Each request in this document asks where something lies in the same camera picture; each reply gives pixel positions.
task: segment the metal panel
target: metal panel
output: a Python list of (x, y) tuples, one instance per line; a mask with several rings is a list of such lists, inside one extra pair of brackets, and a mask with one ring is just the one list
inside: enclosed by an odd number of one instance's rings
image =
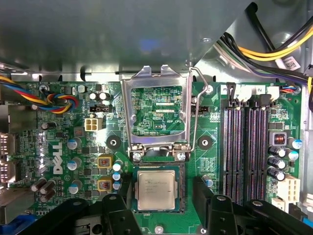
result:
[(10, 0), (0, 61), (34, 72), (159, 70), (197, 63), (251, 0)]

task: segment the ram slot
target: ram slot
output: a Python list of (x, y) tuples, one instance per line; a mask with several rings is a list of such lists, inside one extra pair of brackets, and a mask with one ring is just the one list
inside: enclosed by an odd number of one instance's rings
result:
[(233, 152), (233, 109), (224, 109), (222, 115), (222, 135), (223, 140), (223, 159), (221, 159), (221, 164), (223, 165), (223, 170), (221, 171), (221, 178), (223, 178), (222, 192), (226, 196), (231, 197), (231, 164), (232, 164), (232, 152)]
[(244, 200), (250, 201), (256, 198), (257, 182), (257, 150), (259, 143), (259, 110), (248, 108), (246, 111), (246, 147), (244, 169)]
[(233, 155), (232, 155), (232, 196), (239, 205), (243, 203), (243, 168), (244, 168), (244, 111), (233, 110)]
[(257, 182), (257, 199), (265, 199), (266, 191), (266, 153), (268, 144), (268, 111), (259, 111), (259, 141), (258, 141), (258, 182)]

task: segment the power connector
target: power connector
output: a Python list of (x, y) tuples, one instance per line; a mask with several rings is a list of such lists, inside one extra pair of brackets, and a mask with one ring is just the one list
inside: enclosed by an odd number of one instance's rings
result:
[(300, 201), (300, 180), (292, 175), (286, 175), (283, 181), (277, 183), (277, 196), (285, 203), (295, 203)]

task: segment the electrolytic capacitor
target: electrolytic capacitor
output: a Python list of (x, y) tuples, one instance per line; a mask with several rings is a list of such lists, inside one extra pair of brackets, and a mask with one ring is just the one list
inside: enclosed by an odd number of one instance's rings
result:
[(82, 140), (78, 137), (74, 137), (70, 140), (68, 140), (67, 142), (67, 147), (70, 149), (70, 150), (74, 150), (76, 148), (79, 148), (82, 144)]
[(46, 184), (47, 180), (45, 178), (40, 178), (38, 181), (36, 181), (31, 187), (30, 189), (33, 192), (37, 192), (42, 186), (44, 186)]
[(54, 180), (48, 180), (45, 185), (43, 185), (40, 189), (41, 194), (47, 194), (51, 189), (55, 186), (55, 181)]
[(44, 122), (41, 124), (41, 129), (46, 131), (46, 130), (52, 130), (57, 127), (57, 124), (55, 122)]
[(121, 183), (120, 182), (116, 181), (116, 182), (113, 183), (113, 189), (119, 190), (120, 187), (121, 187)]
[(302, 140), (295, 139), (294, 137), (287, 138), (287, 145), (293, 149), (300, 149), (302, 147)]
[(47, 193), (46, 195), (42, 195), (39, 200), (41, 202), (47, 202), (49, 201), (53, 196), (55, 195), (55, 190), (52, 189), (51, 191), (49, 191), (49, 193)]
[(68, 187), (70, 194), (76, 194), (83, 187), (83, 183), (80, 180), (74, 180), (71, 185)]
[(297, 151), (286, 148), (286, 156), (289, 157), (290, 161), (296, 161), (299, 158)]
[(80, 158), (73, 158), (69, 160), (67, 163), (67, 167), (69, 170), (76, 170), (78, 169), (82, 164), (82, 160)]
[(280, 158), (283, 158), (286, 155), (286, 151), (283, 148), (273, 146), (268, 148), (268, 153)]
[(281, 160), (280, 158), (273, 157), (273, 156), (270, 156), (268, 158), (268, 164), (280, 170), (285, 169), (286, 167), (286, 163), (283, 160)]
[(268, 168), (267, 173), (268, 173), (268, 176), (274, 178), (275, 180), (283, 181), (285, 179), (284, 172), (272, 166)]
[(106, 93), (106, 92), (101, 92), (99, 94), (99, 98), (100, 98), (100, 100), (110, 100), (111, 95), (109, 93)]
[(115, 173), (113, 173), (112, 178), (114, 180), (118, 181), (121, 179), (121, 174), (119, 172), (115, 172)]
[(116, 160), (113, 164), (113, 170), (114, 171), (120, 171), (122, 169), (123, 162), (121, 160)]
[(97, 93), (90, 93), (89, 98), (91, 100), (98, 100), (99, 99), (99, 95)]
[(208, 186), (209, 188), (213, 186), (213, 181), (211, 180), (210, 176), (203, 175), (202, 179), (205, 182), (206, 186)]

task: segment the wire bundle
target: wire bundle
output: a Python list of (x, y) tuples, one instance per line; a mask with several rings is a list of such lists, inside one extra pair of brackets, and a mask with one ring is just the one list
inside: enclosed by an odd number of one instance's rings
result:
[[(5, 87), (12, 89), (16, 93), (20, 94), (22, 97), (30, 101), (32, 104), (37, 105), (40, 109), (45, 111), (50, 111), (54, 114), (63, 114), (68, 111), (72, 111), (73, 109), (77, 108), (79, 102), (76, 98), (70, 95), (64, 94), (52, 94), (48, 91), (44, 91), (44, 95), (46, 96), (46, 100), (41, 100), (40, 98), (32, 95), (21, 87), (20, 85), (13, 82), (11, 79), (0, 76), (0, 84), (4, 85)], [(59, 106), (55, 105), (58, 99), (67, 100), (68, 104), (66, 106)]]

